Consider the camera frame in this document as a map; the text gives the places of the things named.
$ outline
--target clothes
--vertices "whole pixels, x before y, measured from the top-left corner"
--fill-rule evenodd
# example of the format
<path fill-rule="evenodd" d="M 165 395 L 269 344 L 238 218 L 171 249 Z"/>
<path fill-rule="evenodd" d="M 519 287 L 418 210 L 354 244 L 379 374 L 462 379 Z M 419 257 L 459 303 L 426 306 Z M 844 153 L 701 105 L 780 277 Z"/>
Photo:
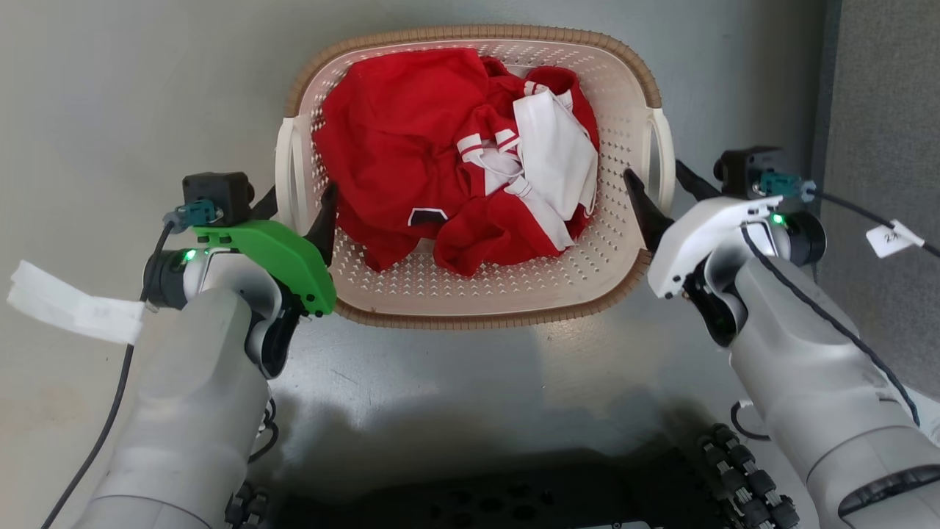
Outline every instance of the clothes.
<path fill-rule="evenodd" d="M 515 102 L 525 179 L 564 220 L 578 204 L 594 212 L 597 151 L 572 113 L 571 93 L 548 87 Z"/>
<path fill-rule="evenodd" d="M 338 184 L 337 225 L 366 248 L 367 265 L 385 270 L 421 238 L 436 238 L 437 264 L 465 276 L 483 262 L 512 265 L 573 245 L 588 210 L 578 205 L 565 223 L 523 178 L 518 153 L 515 104 L 546 88 L 569 92 L 570 114 L 597 136 L 577 77 L 564 69 L 524 80 L 466 49 L 353 64 L 323 103 L 313 139 Z"/>

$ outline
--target white paper strip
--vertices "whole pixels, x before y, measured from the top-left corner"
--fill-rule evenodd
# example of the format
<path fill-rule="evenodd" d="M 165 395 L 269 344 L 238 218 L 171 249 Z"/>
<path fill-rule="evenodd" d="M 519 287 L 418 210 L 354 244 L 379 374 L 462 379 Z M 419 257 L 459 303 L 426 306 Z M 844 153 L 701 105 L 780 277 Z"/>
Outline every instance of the white paper strip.
<path fill-rule="evenodd" d="M 7 303 L 43 323 L 116 344 L 135 344 L 144 303 L 90 296 L 34 265 L 20 261 Z"/>

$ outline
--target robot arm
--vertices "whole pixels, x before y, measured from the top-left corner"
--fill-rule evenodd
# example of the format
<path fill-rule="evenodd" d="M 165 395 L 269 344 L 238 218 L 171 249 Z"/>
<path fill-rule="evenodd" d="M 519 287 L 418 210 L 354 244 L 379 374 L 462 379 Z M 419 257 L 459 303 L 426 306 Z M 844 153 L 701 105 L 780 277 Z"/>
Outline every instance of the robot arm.
<path fill-rule="evenodd" d="M 169 220 L 179 232 L 193 226 L 208 247 L 148 261 L 147 300 L 181 313 L 141 376 L 81 529 L 226 527 L 271 397 L 267 380 L 283 369 L 299 319 L 336 303 L 327 272 L 334 192 L 305 237 L 253 218 L 242 173 L 187 177 L 183 194 L 187 205 Z"/>
<path fill-rule="evenodd" d="M 781 200 L 699 202 L 662 235 L 650 286 L 658 297 L 688 297 L 713 339 L 729 348 L 731 367 L 807 485 L 823 528 L 938 527 L 940 449 L 854 341 L 755 256 L 769 256 L 779 274 L 857 334 L 798 268 L 822 257 L 818 221 L 782 216 Z"/>

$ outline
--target basket handle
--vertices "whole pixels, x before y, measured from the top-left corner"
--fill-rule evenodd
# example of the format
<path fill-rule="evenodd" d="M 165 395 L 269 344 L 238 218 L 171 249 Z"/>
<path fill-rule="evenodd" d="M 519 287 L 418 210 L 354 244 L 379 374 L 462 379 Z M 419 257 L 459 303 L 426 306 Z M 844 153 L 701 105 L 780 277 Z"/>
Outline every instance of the basket handle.
<path fill-rule="evenodd" d="M 277 132 L 274 193 L 277 196 L 277 219 L 295 232 L 305 233 L 309 209 L 304 175 L 304 144 L 295 121 L 295 118 L 284 118 Z"/>
<path fill-rule="evenodd" d="M 669 216 L 669 211 L 672 209 L 672 197 L 676 191 L 676 152 L 672 146 L 672 133 L 662 108 L 652 108 L 647 121 L 652 127 L 652 132 L 656 134 L 656 144 L 659 147 L 659 210 L 663 212 L 663 215 Z M 648 141 L 647 144 L 644 152 L 645 160 L 650 158 Z M 649 179 L 650 164 L 645 164 L 644 169 L 644 176 Z"/>

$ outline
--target gray fabric panel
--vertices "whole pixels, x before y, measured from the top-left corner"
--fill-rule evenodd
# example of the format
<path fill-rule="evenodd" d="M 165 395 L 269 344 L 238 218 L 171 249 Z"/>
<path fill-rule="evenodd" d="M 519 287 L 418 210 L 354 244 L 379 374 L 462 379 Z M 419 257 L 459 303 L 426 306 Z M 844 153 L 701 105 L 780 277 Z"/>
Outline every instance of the gray fabric panel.
<path fill-rule="evenodd" d="M 825 190 L 940 241 L 940 2 L 843 0 Z M 940 397 L 940 260 L 880 260 L 874 225 L 825 204 L 820 286 L 906 384 Z"/>

